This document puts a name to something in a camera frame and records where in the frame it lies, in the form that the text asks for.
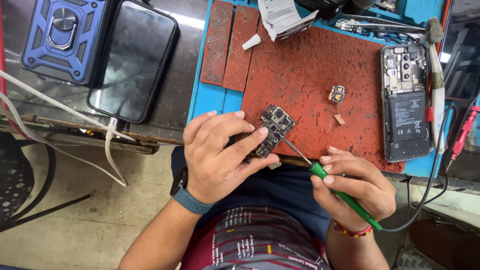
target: smartphone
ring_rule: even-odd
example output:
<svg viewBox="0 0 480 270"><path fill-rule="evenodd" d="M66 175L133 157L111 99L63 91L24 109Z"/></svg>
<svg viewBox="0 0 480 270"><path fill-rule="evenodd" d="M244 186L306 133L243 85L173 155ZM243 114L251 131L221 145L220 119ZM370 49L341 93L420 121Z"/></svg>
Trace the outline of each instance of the smartphone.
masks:
<svg viewBox="0 0 480 270"><path fill-rule="evenodd" d="M430 152L428 50L420 44L386 46L381 52L384 150L388 162Z"/></svg>
<svg viewBox="0 0 480 270"><path fill-rule="evenodd" d="M129 123L145 121L178 32L173 17L121 1L88 106Z"/></svg>

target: red thread bracelet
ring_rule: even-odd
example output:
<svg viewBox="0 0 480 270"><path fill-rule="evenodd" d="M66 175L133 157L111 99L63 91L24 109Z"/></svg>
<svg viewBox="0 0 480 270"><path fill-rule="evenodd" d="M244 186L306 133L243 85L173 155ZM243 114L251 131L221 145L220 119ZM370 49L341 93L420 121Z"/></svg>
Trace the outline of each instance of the red thread bracelet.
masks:
<svg viewBox="0 0 480 270"><path fill-rule="evenodd" d="M368 227L363 231L351 232L351 231L345 229L345 227L343 227L336 220L334 220L334 229L339 233L343 233L345 235L352 236L353 238L359 238L359 237L362 237L362 236L366 236L366 235L368 235L369 233L372 232L372 226L371 225L368 225Z"/></svg>

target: red probe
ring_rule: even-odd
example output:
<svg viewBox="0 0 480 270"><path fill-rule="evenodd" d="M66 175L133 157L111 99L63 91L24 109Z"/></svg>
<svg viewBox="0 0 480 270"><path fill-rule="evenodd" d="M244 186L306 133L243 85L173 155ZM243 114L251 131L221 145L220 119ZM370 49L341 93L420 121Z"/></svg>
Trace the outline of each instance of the red probe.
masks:
<svg viewBox="0 0 480 270"><path fill-rule="evenodd" d="M480 106L472 106L468 110L467 118L460 129L460 135L458 136L458 140L453 144L452 147L452 155L450 157L450 164L454 161L460 152L463 149L463 145L465 144L465 140L467 139L468 133L472 130L473 121L475 117L477 117L478 113L480 112Z"/></svg>

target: t-shirt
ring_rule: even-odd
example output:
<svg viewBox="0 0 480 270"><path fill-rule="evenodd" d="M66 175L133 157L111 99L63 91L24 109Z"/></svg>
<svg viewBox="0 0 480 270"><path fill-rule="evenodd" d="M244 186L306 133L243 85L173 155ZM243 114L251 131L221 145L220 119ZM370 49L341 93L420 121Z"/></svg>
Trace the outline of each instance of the t-shirt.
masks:
<svg viewBox="0 0 480 270"><path fill-rule="evenodd" d="M330 270L320 254L324 244L287 213L238 207L193 233L181 269Z"/></svg>

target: phone battery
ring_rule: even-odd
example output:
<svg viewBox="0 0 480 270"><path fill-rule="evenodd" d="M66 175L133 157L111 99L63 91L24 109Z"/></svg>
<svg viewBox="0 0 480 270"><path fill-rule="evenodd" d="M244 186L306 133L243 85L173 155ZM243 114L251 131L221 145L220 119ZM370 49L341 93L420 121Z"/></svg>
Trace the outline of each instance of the phone battery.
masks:
<svg viewBox="0 0 480 270"><path fill-rule="evenodd" d="M425 92L397 95L389 102L391 142L427 137Z"/></svg>

